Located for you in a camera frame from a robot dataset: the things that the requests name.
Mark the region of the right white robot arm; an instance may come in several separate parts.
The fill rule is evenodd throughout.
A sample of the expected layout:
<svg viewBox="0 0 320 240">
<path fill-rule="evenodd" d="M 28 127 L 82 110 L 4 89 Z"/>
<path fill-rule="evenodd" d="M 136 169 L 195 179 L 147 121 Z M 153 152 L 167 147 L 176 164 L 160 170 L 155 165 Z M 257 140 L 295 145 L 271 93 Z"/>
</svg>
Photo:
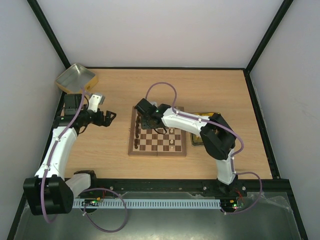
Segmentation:
<svg viewBox="0 0 320 240">
<path fill-rule="evenodd" d="M 148 129 L 175 128 L 200 137 L 206 152 L 216 162 L 218 191 L 224 196 L 235 191 L 234 180 L 237 173 L 234 158 L 244 149 L 244 142 L 222 115 L 191 114 L 168 104 L 152 104 L 146 98 L 142 98 L 134 109 Z"/>
</svg>

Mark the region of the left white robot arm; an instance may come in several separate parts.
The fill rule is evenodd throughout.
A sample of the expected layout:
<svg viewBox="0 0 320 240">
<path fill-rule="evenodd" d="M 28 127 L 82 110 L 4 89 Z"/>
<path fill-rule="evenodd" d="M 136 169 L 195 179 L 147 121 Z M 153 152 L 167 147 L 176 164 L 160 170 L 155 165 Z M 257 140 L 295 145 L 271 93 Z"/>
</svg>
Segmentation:
<svg viewBox="0 0 320 240">
<path fill-rule="evenodd" d="M 93 170 L 80 170 L 65 179 L 71 149 L 81 128 L 93 124 L 109 127 L 116 113 L 83 109 L 78 115 L 57 116 L 53 121 L 52 139 L 46 156 L 34 177 L 25 179 L 23 191 L 31 213 L 35 216 L 68 214 L 84 190 L 97 185 Z"/>
</svg>

